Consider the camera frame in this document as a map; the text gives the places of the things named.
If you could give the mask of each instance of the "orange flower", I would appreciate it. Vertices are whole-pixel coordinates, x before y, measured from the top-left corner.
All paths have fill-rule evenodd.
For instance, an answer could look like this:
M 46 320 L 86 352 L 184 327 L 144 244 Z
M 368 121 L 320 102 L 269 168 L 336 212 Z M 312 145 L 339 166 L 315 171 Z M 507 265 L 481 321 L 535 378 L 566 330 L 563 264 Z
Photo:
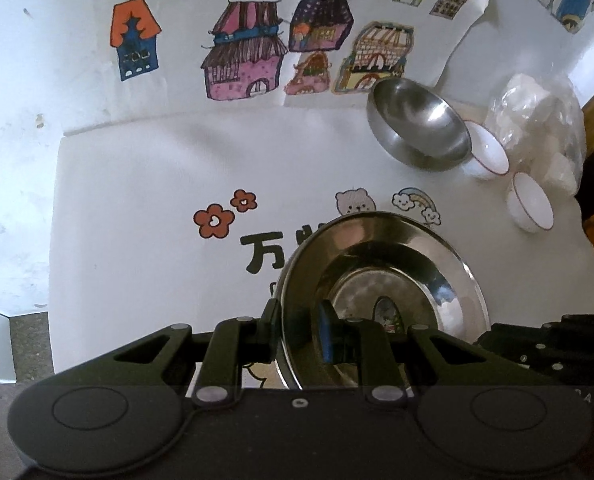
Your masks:
M 208 209 L 200 209 L 192 217 L 199 226 L 199 236 L 202 238 L 225 238 L 230 232 L 230 224 L 235 221 L 235 214 L 222 208 L 219 204 L 210 204 Z
M 249 209 L 256 208 L 256 195 L 246 193 L 243 189 L 237 189 L 235 196 L 230 200 L 230 205 L 236 207 L 240 213 L 245 213 Z

